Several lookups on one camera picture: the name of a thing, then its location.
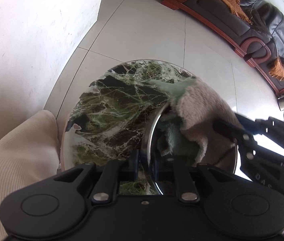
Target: silver rivet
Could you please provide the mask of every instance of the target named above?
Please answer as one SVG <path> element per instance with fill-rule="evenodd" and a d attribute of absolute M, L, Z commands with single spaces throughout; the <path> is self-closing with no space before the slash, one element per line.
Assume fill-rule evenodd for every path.
<path fill-rule="evenodd" d="M 252 153 L 250 153 L 250 152 L 247 153 L 247 158 L 248 159 L 254 159 L 254 157 L 255 156 Z"/>
<path fill-rule="evenodd" d="M 249 140 L 249 139 L 250 139 L 250 137 L 249 137 L 249 135 L 248 135 L 248 134 L 243 134 L 243 139 L 244 139 L 244 140 Z"/>
<path fill-rule="evenodd" d="M 198 198 L 198 195 L 192 192 L 186 192 L 181 195 L 181 198 L 185 201 L 193 201 Z"/>
<path fill-rule="evenodd" d="M 96 201 L 106 201 L 109 199 L 109 195 L 106 194 L 106 193 L 96 193 L 94 196 L 93 196 L 93 199 L 96 200 Z"/>

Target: robotic arm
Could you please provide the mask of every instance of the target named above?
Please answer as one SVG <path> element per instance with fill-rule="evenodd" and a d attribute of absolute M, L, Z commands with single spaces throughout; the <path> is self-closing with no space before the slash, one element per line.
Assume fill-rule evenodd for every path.
<path fill-rule="evenodd" d="M 265 134 L 284 148 L 284 122 L 238 119 L 246 129 L 222 120 L 213 127 L 238 144 L 241 170 L 253 182 L 211 165 L 154 157 L 155 180 L 173 182 L 174 194 L 119 195 L 120 181 L 137 179 L 134 151 L 127 160 L 79 165 L 10 194 L 0 206 L 7 241 L 284 240 L 284 157 L 253 138 Z"/>

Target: green marble tabletop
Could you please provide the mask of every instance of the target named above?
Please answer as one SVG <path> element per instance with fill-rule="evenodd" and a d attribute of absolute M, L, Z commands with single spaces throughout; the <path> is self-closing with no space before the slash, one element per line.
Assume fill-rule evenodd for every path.
<path fill-rule="evenodd" d="M 146 122 L 168 99 L 149 82 L 176 83 L 193 76 L 168 62 L 138 60 L 122 63 L 88 85 L 70 114 L 62 142 L 65 169 L 128 157 L 140 148 Z M 134 183 L 122 183 L 122 194 L 152 194 L 143 172 Z"/>

